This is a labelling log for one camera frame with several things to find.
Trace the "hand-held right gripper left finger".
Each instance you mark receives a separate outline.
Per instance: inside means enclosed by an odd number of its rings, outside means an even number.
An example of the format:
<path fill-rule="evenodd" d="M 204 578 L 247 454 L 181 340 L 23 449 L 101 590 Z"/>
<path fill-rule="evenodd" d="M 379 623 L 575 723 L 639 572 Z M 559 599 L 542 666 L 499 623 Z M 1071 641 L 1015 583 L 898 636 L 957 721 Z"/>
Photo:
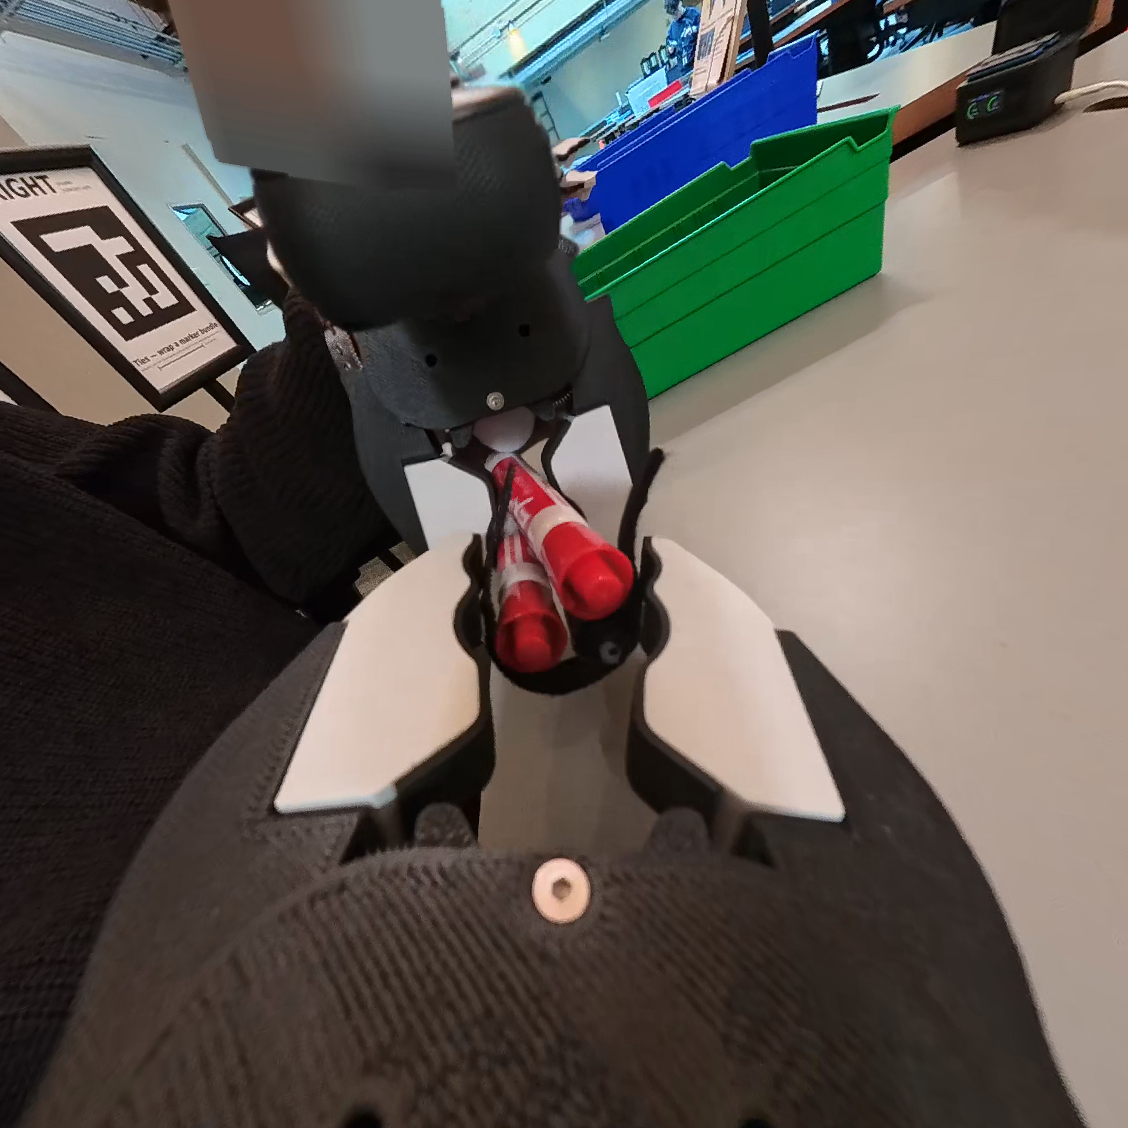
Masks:
<path fill-rule="evenodd" d="M 473 533 L 446 539 L 348 614 L 277 790 L 278 814 L 405 811 L 430 790 L 455 802 L 485 787 L 482 547 Z"/>

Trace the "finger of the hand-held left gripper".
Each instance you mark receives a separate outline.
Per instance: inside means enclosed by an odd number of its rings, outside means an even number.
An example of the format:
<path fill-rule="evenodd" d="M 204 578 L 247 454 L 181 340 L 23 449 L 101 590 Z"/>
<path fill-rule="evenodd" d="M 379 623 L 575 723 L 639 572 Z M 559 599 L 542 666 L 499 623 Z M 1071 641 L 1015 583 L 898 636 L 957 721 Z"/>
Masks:
<path fill-rule="evenodd" d="M 631 477 L 610 407 L 571 417 L 540 446 L 540 469 L 593 529 L 619 529 Z"/>
<path fill-rule="evenodd" d="M 440 456 L 404 462 L 415 528 L 404 542 L 427 552 L 456 535 L 485 536 L 494 517 L 495 488 L 482 461 Z"/>

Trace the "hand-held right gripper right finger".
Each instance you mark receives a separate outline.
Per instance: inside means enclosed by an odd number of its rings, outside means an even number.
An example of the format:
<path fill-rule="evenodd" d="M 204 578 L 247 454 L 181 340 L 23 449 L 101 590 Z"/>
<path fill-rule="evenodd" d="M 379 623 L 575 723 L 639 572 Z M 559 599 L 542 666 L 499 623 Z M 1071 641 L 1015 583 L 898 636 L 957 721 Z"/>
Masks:
<path fill-rule="evenodd" d="M 845 805 L 780 634 L 737 584 L 667 539 L 643 546 L 644 664 L 626 770 L 657 814 L 839 825 Z"/>

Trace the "black fuzzy tie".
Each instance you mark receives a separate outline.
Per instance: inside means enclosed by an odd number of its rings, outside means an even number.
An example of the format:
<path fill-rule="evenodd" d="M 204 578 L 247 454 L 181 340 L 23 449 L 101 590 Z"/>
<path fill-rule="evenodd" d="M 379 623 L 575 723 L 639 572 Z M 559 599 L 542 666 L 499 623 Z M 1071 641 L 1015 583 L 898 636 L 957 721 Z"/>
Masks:
<path fill-rule="evenodd" d="M 632 590 L 624 606 L 618 611 L 635 615 L 639 621 L 639 640 L 634 652 L 643 642 L 657 640 L 657 636 L 651 631 L 651 626 L 646 621 L 650 617 L 647 607 L 653 601 L 653 586 L 658 575 L 657 556 L 650 548 L 643 546 L 643 539 L 639 536 L 639 519 L 647 505 L 654 480 L 665 458 L 665 453 L 658 448 L 650 452 L 640 478 L 631 486 L 616 535 L 615 546 L 618 550 L 623 551 L 628 558 L 634 558 L 635 555 L 642 556 L 642 563 L 635 572 Z M 481 636 L 482 649 L 487 654 L 493 668 L 499 670 L 501 676 L 509 684 L 536 696 L 553 699 L 579 693 L 610 678 L 614 672 L 626 665 L 628 657 L 618 668 L 599 669 L 572 654 L 571 657 L 563 658 L 556 669 L 544 673 L 518 673 L 501 664 L 495 649 L 498 626 L 497 554 L 502 528 L 499 513 L 501 504 L 495 503 L 493 521 L 485 535 L 483 550 L 481 551 L 483 562 L 471 570 L 478 595 L 478 618 L 481 622 L 478 634 Z"/>

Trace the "red dry erase marker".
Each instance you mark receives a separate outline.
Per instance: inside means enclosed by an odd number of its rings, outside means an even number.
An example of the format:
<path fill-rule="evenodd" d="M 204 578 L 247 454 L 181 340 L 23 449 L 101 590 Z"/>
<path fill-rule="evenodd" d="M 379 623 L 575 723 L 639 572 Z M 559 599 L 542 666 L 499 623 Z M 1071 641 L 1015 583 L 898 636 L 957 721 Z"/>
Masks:
<path fill-rule="evenodd" d="M 583 622 L 600 622 L 618 613 L 635 583 L 630 558 L 517 457 L 494 454 L 485 468 L 495 486 L 510 486 L 507 513 L 546 572 L 563 610 Z"/>
<path fill-rule="evenodd" d="M 501 664 L 516 673 L 556 669 L 569 645 L 569 633 L 546 571 L 510 517 L 498 547 L 497 578 L 495 649 Z"/>

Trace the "green plastic bin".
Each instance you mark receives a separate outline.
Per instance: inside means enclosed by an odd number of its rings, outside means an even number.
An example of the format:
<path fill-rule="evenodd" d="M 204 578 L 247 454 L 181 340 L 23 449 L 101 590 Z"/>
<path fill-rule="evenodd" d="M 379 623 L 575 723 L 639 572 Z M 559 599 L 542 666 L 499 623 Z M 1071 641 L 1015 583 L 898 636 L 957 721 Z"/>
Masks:
<path fill-rule="evenodd" d="M 879 274 L 897 113 L 759 139 L 579 254 L 648 399 Z"/>

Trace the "person's left forearm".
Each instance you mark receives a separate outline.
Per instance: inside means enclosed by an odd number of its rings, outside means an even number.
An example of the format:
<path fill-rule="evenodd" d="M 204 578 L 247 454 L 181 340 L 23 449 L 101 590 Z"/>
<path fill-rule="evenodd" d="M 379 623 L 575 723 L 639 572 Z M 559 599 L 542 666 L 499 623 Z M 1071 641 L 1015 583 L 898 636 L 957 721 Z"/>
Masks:
<path fill-rule="evenodd" d="M 262 586 L 306 613 L 356 598 L 361 568 L 400 536 L 366 485 L 325 323 L 295 290 L 285 337 L 247 360 L 216 437 L 213 493 Z"/>

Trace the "blue plastic bin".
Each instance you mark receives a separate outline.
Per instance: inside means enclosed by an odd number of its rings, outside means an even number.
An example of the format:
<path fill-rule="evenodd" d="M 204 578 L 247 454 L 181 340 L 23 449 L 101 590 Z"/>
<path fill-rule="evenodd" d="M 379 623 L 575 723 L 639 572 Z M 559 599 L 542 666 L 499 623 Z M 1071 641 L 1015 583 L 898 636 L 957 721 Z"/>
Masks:
<path fill-rule="evenodd" d="M 565 202 L 567 214 L 575 225 L 597 218 L 612 233 L 716 166 L 744 161 L 757 140 L 814 125 L 819 57 L 811 34 L 620 136 L 583 163 L 596 183 L 585 200 Z"/>

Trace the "person's black sweater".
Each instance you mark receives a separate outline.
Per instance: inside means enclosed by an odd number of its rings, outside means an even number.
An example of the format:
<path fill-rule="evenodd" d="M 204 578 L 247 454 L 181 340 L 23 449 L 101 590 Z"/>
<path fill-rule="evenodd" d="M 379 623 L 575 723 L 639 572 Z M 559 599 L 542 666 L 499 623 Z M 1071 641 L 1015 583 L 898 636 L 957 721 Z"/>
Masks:
<path fill-rule="evenodd" d="M 3 405 L 3 1126 L 137 844 L 314 634 L 221 516 L 216 437 Z"/>

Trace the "brown cardboard sign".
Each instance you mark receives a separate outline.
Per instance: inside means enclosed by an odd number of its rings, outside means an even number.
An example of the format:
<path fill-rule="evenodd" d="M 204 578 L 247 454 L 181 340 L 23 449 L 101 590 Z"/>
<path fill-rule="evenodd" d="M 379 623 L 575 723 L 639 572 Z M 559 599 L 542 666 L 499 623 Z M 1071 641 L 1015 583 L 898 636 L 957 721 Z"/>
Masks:
<path fill-rule="evenodd" d="M 689 94 L 697 101 L 733 77 L 747 2 L 701 2 Z"/>

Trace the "framed black white sign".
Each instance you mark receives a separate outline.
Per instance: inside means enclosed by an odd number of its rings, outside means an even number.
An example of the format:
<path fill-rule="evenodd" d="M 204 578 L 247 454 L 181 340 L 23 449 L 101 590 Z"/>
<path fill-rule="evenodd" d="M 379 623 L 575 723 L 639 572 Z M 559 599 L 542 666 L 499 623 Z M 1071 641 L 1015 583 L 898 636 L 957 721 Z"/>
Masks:
<path fill-rule="evenodd" d="M 154 410 L 255 351 L 89 145 L 3 149 L 1 255 Z"/>

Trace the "black charger case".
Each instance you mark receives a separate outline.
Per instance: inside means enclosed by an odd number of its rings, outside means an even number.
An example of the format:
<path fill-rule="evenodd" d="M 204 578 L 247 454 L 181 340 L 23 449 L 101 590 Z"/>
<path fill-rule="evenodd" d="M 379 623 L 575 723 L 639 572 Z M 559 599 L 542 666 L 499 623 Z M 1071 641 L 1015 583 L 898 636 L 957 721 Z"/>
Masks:
<path fill-rule="evenodd" d="M 1051 33 L 968 70 L 955 94 L 955 143 L 969 147 L 1047 120 L 1070 88 L 1080 42 L 1080 33 Z"/>

